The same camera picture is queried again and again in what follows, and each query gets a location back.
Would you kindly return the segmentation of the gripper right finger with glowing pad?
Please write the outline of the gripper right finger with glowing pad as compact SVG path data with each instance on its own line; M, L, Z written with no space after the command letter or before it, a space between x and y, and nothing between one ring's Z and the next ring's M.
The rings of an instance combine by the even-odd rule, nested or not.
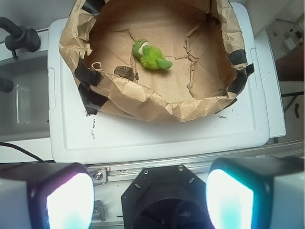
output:
M220 157L210 167L206 202L216 229L303 229L305 160Z

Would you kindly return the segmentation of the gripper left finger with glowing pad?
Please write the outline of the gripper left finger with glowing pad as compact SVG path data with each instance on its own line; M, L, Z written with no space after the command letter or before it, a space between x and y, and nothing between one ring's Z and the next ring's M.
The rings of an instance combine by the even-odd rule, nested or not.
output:
M87 229L93 181L80 163L2 163L2 229Z

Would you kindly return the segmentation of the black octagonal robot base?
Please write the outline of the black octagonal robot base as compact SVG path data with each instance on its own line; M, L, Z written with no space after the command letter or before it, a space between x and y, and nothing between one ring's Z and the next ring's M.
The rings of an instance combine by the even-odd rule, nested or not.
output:
M126 229L212 229L206 183L184 165L144 168L121 196Z

